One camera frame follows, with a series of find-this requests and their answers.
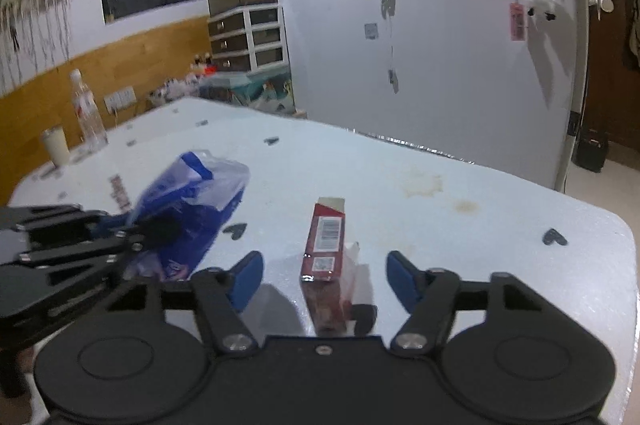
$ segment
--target red box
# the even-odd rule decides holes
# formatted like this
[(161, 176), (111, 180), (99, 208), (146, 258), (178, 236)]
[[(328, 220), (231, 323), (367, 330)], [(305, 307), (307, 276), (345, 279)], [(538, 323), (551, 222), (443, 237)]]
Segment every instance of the red box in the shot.
[(344, 333), (350, 320), (358, 247), (345, 252), (344, 222), (344, 199), (318, 199), (300, 271), (318, 335)]

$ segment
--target white fluffy toy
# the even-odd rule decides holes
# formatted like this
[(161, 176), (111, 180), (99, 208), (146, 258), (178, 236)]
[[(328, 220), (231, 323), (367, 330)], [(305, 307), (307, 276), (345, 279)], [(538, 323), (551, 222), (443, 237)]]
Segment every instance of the white fluffy toy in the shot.
[(544, 13), (546, 20), (554, 20), (556, 18), (556, 5), (558, 0), (524, 0), (527, 14), (533, 16), (536, 12)]

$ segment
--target wall outlet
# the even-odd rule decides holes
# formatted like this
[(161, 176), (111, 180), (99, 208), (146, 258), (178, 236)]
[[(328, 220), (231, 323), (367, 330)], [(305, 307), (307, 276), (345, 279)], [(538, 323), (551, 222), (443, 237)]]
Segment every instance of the wall outlet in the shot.
[(131, 86), (127, 86), (120, 91), (104, 97), (104, 105), (107, 106), (107, 111), (111, 113), (111, 115), (116, 111), (122, 111), (128, 108), (137, 101), (136, 94)]

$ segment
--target metal screw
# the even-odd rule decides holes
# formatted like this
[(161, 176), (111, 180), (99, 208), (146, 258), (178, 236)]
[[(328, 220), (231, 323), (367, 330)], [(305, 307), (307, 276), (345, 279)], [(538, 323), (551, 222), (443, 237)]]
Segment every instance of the metal screw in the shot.
[(242, 333), (237, 333), (235, 335), (228, 335), (222, 339), (222, 345), (229, 351), (246, 351), (254, 345), (254, 341)]
[(327, 357), (334, 352), (334, 349), (330, 345), (318, 345), (316, 347), (316, 353), (318, 355), (322, 355), (323, 357)]
[(427, 338), (418, 333), (403, 333), (396, 337), (396, 344), (403, 349), (422, 349), (427, 345)]

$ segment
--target brown door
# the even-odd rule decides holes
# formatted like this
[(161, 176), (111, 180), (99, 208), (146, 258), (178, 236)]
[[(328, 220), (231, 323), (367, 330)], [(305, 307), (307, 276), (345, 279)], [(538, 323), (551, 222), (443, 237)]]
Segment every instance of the brown door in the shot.
[(640, 66), (628, 47), (633, 0), (612, 0), (613, 12), (591, 7), (589, 82), (584, 125), (640, 150)]

